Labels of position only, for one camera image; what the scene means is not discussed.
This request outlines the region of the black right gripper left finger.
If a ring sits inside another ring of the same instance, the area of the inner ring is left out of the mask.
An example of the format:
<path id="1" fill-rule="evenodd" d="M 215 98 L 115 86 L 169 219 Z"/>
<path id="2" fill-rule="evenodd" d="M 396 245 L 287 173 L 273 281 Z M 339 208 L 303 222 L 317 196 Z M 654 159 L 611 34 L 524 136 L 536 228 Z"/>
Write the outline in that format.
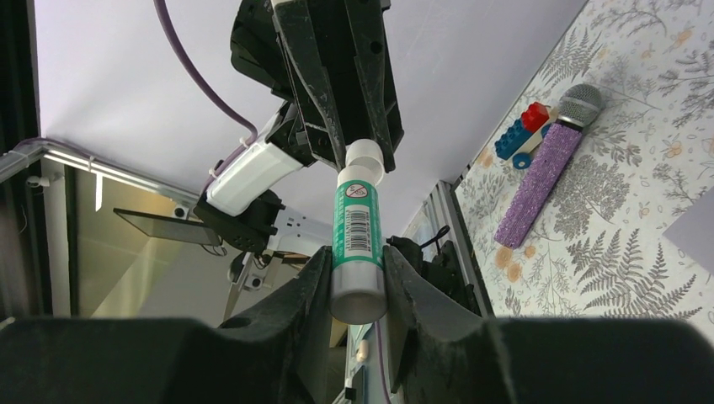
<path id="1" fill-rule="evenodd" d="M 4 403 L 322 403 L 332 252 L 219 327 L 26 318 L 1 331 Z"/>

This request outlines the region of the green white glue stick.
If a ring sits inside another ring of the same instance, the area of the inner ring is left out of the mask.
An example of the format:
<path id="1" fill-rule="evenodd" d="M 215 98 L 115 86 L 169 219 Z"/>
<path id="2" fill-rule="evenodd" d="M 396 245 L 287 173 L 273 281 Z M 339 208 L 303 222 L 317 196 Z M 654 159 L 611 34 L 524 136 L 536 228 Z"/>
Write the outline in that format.
<path id="1" fill-rule="evenodd" d="M 383 245 L 373 173 L 346 167 L 334 194 L 330 311 L 336 320 L 363 325 L 385 315 Z"/>

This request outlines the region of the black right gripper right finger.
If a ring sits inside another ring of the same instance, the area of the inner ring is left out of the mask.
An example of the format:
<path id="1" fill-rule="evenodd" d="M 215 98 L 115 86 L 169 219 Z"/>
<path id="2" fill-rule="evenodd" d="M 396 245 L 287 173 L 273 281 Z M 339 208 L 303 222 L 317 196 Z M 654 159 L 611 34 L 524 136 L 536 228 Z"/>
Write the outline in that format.
<path id="1" fill-rule="evenodd" d="M 481 317 L 384 249 L 406 403 L 710 403 L 713 349 L 674 320 Z"/>

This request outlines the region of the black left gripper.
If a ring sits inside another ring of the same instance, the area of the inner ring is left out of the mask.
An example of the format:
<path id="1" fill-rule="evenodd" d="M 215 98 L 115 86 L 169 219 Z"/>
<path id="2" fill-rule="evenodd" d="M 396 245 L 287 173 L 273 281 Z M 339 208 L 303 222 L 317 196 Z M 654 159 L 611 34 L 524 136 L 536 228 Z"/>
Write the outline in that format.
<path id="1" fill-rule="evenodd" d="M 388 1 L 242 1 L 231 62 L 283 99 L 287 129 L 269 132 L 306 166 L 344 169 L 357 137 L 357 75 L 385 171 L 395 170 L 402 119 L 383 13 Z"/>

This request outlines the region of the white glue stick cap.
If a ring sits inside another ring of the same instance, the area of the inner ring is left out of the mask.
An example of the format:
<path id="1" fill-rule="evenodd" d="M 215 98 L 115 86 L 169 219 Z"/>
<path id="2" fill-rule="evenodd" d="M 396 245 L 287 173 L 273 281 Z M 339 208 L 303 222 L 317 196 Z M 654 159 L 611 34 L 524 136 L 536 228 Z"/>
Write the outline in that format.
<path id="1" fill-rule="evenodd" d="M 347 167 L 367 168 L 374 177 L 374 185 L 378 185 L 386 173 L 381 148 L 371 139 L 359 139 L 349 145 L 345 162 Z"/>

